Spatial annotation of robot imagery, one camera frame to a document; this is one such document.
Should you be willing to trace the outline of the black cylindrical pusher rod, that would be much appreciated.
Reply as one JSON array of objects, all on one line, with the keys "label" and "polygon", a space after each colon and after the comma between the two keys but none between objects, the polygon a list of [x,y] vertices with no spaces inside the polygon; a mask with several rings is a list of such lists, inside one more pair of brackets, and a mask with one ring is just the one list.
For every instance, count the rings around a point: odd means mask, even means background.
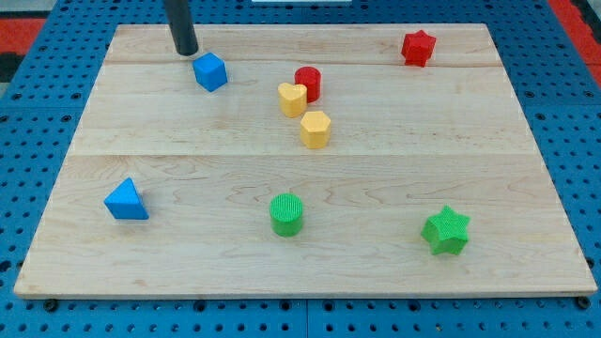
[{"label": "black cylindrical pusher rod", "polygon": [[198,52],[198,42],[188,0],[163,0],[168,26],[178,54],[190,56]]}]

